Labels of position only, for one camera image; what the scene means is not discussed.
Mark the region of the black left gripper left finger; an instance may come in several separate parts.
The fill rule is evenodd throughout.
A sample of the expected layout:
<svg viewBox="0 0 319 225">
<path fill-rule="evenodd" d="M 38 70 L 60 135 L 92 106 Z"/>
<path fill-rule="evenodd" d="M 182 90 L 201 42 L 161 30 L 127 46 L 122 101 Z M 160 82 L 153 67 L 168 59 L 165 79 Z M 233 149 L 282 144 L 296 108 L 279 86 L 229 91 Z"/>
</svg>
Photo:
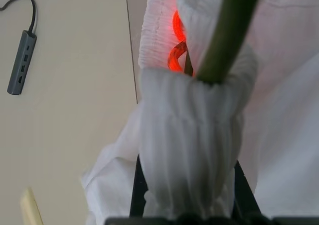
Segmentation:
<svg viewBox="0 0 319 225">
<path fill-rule="evenodd" d="M 142 217 L 145 208 L 144 195 L 148 191 L 139 156 L 137 157 L 135 176 L 133 183 L 130 217 Z"/>
</svg>

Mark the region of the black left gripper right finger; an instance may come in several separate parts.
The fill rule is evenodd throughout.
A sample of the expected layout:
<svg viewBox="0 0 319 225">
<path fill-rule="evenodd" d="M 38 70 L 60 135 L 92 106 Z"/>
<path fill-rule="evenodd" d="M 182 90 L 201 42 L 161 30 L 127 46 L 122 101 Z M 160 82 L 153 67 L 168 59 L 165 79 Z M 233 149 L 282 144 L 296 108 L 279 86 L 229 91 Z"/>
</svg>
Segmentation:
<svg viewBox="0 0 319 225">
<path fill-rule="evenodd" d="M 261 214 L 254 194 L 238 161 L 234 169 L 235 198 L 232 218 L 241 219 L 245 216 Z"/>
</svg>

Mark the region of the white fabric garment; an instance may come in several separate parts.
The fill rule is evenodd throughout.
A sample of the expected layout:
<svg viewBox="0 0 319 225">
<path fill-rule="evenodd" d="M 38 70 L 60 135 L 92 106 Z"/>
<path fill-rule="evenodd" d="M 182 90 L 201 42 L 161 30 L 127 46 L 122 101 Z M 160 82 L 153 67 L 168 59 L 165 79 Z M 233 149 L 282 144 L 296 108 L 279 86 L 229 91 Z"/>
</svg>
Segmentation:
<svg viewBox="0 0 319 225">
<path fill-rule="evenodd" d="M 82 177 L 85 225 L 129 215 L 137 159 L 149 188 L 145 216 L 230 216 L 236 162 L 263 214 L 319 216 L 319 0 L 259 0 L 222 84 L 169 71 L 174 11 L 198 70 L 221 2 L 147 0 L 142 98 Z"/>
</svg>

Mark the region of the grey USB hub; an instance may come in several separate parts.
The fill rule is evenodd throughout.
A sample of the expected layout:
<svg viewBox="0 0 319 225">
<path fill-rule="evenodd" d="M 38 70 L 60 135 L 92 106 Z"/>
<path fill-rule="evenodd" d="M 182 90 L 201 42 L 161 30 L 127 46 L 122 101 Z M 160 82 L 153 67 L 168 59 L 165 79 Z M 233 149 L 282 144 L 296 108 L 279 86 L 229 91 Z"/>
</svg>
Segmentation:
<svg viewBox="0 0 319 225">
<path fill-rule="evenodd" d="M 22 32 L 7 88 L 7 92 L 11 95 L 20 95 L 22 93 L 36 40 L 35 34 L 27 30 Z"/>
</svg>

